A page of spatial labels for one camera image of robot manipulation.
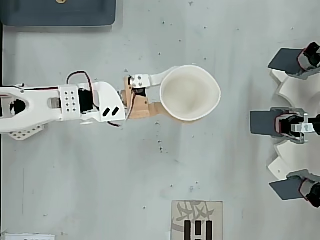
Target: gray tabletop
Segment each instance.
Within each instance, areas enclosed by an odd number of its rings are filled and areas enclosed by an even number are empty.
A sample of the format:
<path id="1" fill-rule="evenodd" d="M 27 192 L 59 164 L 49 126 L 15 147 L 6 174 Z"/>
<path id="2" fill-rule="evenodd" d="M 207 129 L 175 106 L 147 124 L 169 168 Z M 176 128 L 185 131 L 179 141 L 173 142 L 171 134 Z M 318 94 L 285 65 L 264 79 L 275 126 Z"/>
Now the gray tabletop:
<path id="1" fill-rule="evenodd" d="M 286 105 L 274 98 L 267 66 L 279 48 L 319 41 L 318 6 L 124 0 L 112 28 L 6 27 L 7 85 L 61 85 L 86 70 L 120 90 L 127 74 L 196 64 L 216 78 L 222 98 L 191 125 L 157 116 L 122 129 L 56 122 L 23 142 L 4 135 L 2 231 L 164 240 L 171 202 L 192 199 L 224 202 L 225 240 L 317 238 L 319 212 L 270 188 L 273 142 L 250 134 L 249 116 Z M 157 89 L 149 97 L 158 100 Z"/>

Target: cup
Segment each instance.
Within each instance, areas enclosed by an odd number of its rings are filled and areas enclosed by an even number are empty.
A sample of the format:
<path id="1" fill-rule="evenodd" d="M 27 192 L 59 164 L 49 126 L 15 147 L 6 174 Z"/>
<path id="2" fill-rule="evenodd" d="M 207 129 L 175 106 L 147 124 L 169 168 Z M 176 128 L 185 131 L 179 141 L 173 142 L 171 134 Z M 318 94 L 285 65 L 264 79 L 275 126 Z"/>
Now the cup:
<path id="1" fill-rule="evenodd" d="M 160 100 L 174 118 L 197 121 L 210 114 L 219 104 L 221 89 L 212 75 L 199 66 L 174 68 L 160 85 Z"/>

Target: white plastic part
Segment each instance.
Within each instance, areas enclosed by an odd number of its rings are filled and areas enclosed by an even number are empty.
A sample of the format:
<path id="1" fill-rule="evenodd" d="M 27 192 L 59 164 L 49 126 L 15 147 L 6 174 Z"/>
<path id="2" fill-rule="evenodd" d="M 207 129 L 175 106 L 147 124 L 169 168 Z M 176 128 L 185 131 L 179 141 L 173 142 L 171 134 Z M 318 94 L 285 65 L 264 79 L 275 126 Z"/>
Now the white plastic part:
<path id="1" fill-rule="evenodd" d="M 285 98 L 291 107 L 304 109 L 312 117 L 320 114 L 320 74 L 302 80 L 273 70 L 272 76 L 280 82 L 276 93 Z M 270 171 L 279 180 L 286 179 L 284 176 L 288 171 L 303 169 L 311 169 L 314 174 L 319 175 L 319 143 L 320 137 L 313 133 L 308 135 L 308 143 L 305 144 L 295 144 L 291 141 L 276 144 L 274 148 L 278 158 L 269 165 Z"/>
<path id="2" fill-rule="evenodd" d="M 55 240 L 55 235 L 28 234 L 28 233 L 6 233 L 4 240 Z"/>
<path id="3" fill-rule="evenodd" d="M 98 122 L 125 120 L 126 112 L 118 92 L 107 82 L 92 84 L 97 97 L 97 109 L 81 114 L 79 88 L 90 90 L 89 85 L 62 85 L 57 87 L 16 88 L 0 87 L 3 117 L 0 117 L 0 133 L 8 134 L 17 141 L 25 140 L 44 129 L 44 124 L 53 121 L 83 120 L 84 125 Z M 25 103 L 25 109 L 18 114 L 10 111 L 15 100 Z M 60 101 L 61 108 L 53 106 Z"/>
<path id="4" fill-rule="evenodd" d="M 81 116 L 78 87 L 76 85 L 59 86 L 61 100 L 61 120 L 76 120 Z"/>
<path id="5" fill-rule="evenodd" d="M 88 89 L 88 84 L 79 84 L 79 88 Z M 92 85 L 98 94 L 98 107 L 100 111 L 87 112 L 81 115 L 81 120 L 95 119 L 98 122 L 114 122 L 126 119 L 124 104 L 118 92 L 107 82 L 95 82 Z"/>
<path id="6" fill-rule="evenodd" d="M 0 118 L 0 133 L 17 132 L 32 126 L 58 121 L 61 116 L 61 109 L 52 109 L 48 104 L 50 99 L 59 98 L 57 89 L 21 91 L 14 87 L 0 87 L 0 93 L 26 103 L 26 109 L 23 112 L 10 118 Z"/>
<path id="7" fill-rule="evenodd" d="M 12 131 L 7 134 L 14 140 L 23 141 L 43 131 L 44 129 L 45 129 L 45 125 L 38 125 L 28 129 L 20 130 L 20 131 Z"/>
<path id="8" fill-rule="evenodd" d="M 151 87 L 151 77 L 147 74 L 137 74 L 131 77 L 130 85 L 134 89 Z"/>
<path id="9" fill-rule="evenodd" d="M 219 104 L 221 89 L 207 71 L 194 65 L 171 70 L 160 86 L 160 100 L 174 118 L 196 121 L 210 114 Z"/>
<path id="10" fill-rule="evenodd" d="M 278 180 L 287 179 L 287 175 L 292 172 L 281 157 L 277 157 L 269 166 L 269 170 Z"/>

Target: robotic arm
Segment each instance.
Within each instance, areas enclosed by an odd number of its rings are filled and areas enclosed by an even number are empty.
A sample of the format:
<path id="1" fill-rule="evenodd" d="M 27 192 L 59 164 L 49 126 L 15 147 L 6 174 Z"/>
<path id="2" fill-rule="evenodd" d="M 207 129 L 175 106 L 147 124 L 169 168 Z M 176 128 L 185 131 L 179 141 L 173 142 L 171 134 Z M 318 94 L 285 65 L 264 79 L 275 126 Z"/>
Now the robotic arm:
<path id="1" fill-rule="evenodd" d="M 92 83 L 85 71 L 70 74 L 66 85 L 1 86 L 0 133 L 22 141 L 53 121 L 81 120 L 87 123 L 93 119 L 119 127 L 113 122 L 167 114 L 160 102 L 149 104 L 146 89 L 160 85 L 174 68 L 157 75 L 126 77 L 125 89 L 121 93 L 107 82 Z M 69 84 L 75 74 L 85 74 L 88 83 Z"/>

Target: white curved piece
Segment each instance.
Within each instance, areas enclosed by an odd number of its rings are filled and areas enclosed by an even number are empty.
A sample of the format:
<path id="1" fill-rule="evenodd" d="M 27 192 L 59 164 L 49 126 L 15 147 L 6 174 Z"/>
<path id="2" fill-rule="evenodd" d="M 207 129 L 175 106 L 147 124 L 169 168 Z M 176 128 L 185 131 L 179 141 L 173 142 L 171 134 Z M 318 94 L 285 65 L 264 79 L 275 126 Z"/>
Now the white curved piece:
<path id="1" fill-rule="evenodd" d="M 0 87 L 0 93 L 26 102 L 23 112 L 10 118 L 0 118 L 0 133 L 16 132 L 58 121 L 61 116 L 60 109 L 52 109 L 48 105 L 50 99 L 59 98 L 57 89 L 21 91 L 15 87 Z"/>
<path id="2" fill-rule="evenodd" d="M 291 107 L 302 108 L 312 117 L 319 114 L 320 74 L 312 75 L 307 80 L 286 76 L 284 72 L 276 70 L 272 71 L 272 75 L 281 83 L 276 93 L 285 98 Z M 303 169 L 320 174 L 318 161 L 320 136 L 312 133 L 308 135 L 308 141 L 305 144 L 283 141 L 274 146 L 278 158 L 268 168 L 277 179 L 286 179 L 288 171 L 295 172 Z"/>
<path id="3" fill-rule="evenodd" d="M 284 71 L 274 70 L 272 69 L 270 72 L 270 76 L 275 78 L 280 83 L 283 83 L 289 76 Z"/>
<path id="4" fill-rule="evenodd" d="M 268 168 L 278 180 L 287 179 L 287 175 L 292 172 L 285 161 L 279 156 L 268 166 Z"/>
<path id="5" fill-rule="evenodd" d="M 87 83 L 79 84 L 79 88 L 89 89 Z M 126 119 L 125 106 L 113 86 L 104 81 L 95 82 L 94 93 L 97 93 L 99 111 L 87 112 L 81 115 L 81 120 L 95 119 L 98 122 L 123 121 Z"/>

